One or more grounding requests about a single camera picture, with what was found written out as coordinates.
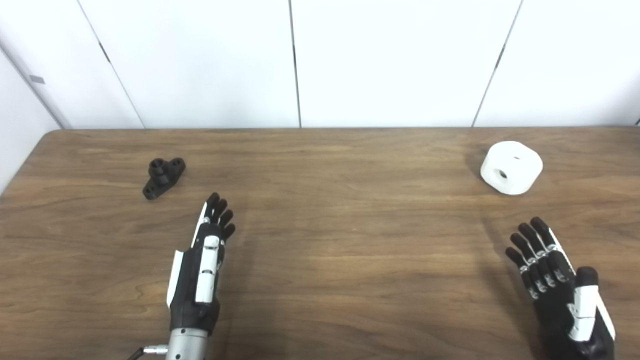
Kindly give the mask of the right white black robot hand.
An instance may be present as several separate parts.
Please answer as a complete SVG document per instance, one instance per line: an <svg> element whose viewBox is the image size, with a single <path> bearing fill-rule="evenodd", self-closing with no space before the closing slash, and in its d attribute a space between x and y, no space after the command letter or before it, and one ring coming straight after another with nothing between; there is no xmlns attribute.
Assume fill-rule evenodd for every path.
<svg viewBox="0 0 640 360"><path fill-rule="evenodd" d="M617 333L591 266L572 266L550 226L536 216L510 235L505 255L532 301L549 360L613 360Z"/></svg>

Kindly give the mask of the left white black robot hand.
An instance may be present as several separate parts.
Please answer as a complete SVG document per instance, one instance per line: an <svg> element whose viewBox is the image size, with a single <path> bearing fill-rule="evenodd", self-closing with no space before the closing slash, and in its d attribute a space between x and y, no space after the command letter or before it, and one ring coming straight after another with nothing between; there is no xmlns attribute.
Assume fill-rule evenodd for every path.
<svg viewBox="0 0 640 360"><path fill-rule="evenodd" d="M190 248L174 253L166 303L171 331L201 330L210 337L220 314L217 289L226 243L236 230L227 200L211 193L202 205Z"/></svg>

